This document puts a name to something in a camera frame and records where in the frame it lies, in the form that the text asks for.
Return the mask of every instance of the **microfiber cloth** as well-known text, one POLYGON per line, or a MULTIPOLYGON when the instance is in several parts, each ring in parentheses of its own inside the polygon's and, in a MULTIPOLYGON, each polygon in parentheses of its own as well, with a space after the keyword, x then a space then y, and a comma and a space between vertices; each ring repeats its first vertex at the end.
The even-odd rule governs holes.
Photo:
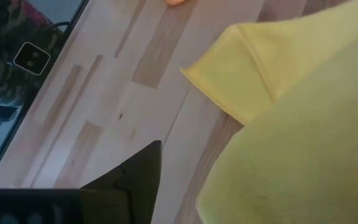
POLYGON ((357 39, 355 0, 300 19, 230 26, 182 72, 225 112, 248 124, 357 39))
POLYGON ((358 223, 358 0, 234 25, 184 72, 247 124, 204 183, 203 223, 358 223))

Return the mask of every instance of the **glass surface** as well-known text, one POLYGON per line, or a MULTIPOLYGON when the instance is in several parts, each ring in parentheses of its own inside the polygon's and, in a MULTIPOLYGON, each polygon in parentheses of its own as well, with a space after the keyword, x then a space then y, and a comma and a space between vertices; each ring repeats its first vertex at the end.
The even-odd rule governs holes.
POLYGON ((85 0, 0 0, 0 156, 85 4, 85 0))

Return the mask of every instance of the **wooden floor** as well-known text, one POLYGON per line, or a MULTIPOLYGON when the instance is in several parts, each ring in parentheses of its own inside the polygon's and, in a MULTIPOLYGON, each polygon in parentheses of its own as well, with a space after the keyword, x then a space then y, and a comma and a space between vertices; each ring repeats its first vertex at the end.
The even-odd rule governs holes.
POLYGON ((91 0, 0 163, 0 188, 80 187, 159 139, 153 223, 200 223, 196 196, 242 126, 179 68, 230 24, 289 19, 338 2, 91 0))

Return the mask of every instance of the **orange object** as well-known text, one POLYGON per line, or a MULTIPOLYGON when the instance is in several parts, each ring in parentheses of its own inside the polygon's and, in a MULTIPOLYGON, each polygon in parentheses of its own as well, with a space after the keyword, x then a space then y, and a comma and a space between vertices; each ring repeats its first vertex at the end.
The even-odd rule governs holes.
POLYGON ((186 0, 166 0, 168 4, 174 6, 174 5, 177 5, 177 4, 180 4, 186 0))

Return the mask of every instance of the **camouflage fabric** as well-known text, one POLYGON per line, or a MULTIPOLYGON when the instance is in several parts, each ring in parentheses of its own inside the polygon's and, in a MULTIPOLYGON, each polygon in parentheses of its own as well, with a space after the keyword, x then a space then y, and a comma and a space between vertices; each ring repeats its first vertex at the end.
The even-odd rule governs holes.
POLYGON ((45 19, 29 16, 29 7, 23 0, 0 0, 0 106, 22 106, 29 92, 34 92, 30 90, 39 88, 46 78, 45 72, 36 76, 12 64, 24 42, 47 51, 51 62, 62 47, 63 32, 45 19))

